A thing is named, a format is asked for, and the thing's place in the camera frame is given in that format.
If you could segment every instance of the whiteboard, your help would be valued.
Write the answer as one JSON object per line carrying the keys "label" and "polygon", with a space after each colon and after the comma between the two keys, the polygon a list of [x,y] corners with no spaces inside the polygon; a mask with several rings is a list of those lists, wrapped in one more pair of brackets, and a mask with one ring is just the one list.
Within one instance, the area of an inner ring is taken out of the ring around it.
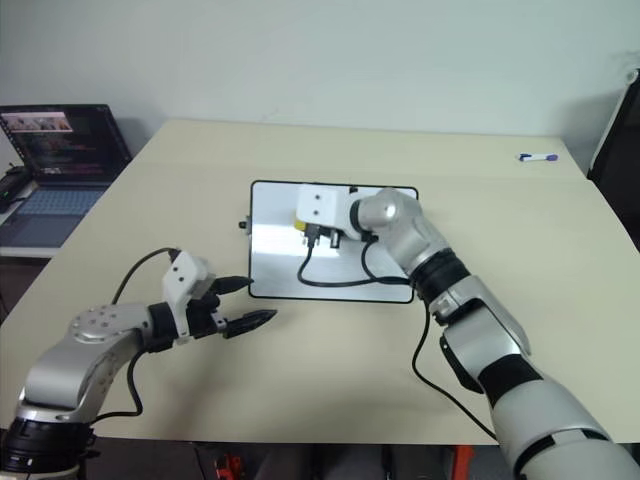
{"label": "whiteboard", "polygon": [[[355,287],[312,287],[300,283],[297,272],[307,255],[304,235],[294,227],[298,190],[301,182],[256,181],[251,185],[249,276],[253,283],[249,293],[259,298],[346,300],[360,302],[409,303],[413,290],[407,285],[373,283]],[[322,184],[349,190],[349,185]],[[356,185],[373,195],[382,186]],[[418,198],[415,188],[398,187]],[[318,282],[345,282],[367,278],[360,265],[365,243],[343,236],[340,247],[330,248],[329,239],[321,237],[304,276]],[[367,266],[376,276],[405,277],[402,269],[380,244],[367,252]]]}

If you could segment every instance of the marker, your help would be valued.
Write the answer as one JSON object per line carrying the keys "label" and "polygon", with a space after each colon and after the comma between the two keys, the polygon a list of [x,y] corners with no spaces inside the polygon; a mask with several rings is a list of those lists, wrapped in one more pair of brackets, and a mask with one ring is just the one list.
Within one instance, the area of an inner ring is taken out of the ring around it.
{"label": "marker", "polygon": [[531,162],[533,160],[546,160],[548,162],[555,162],[558,159],[558,155],[555,153],[521,153],[518,155],[518,160],[521,162]]}

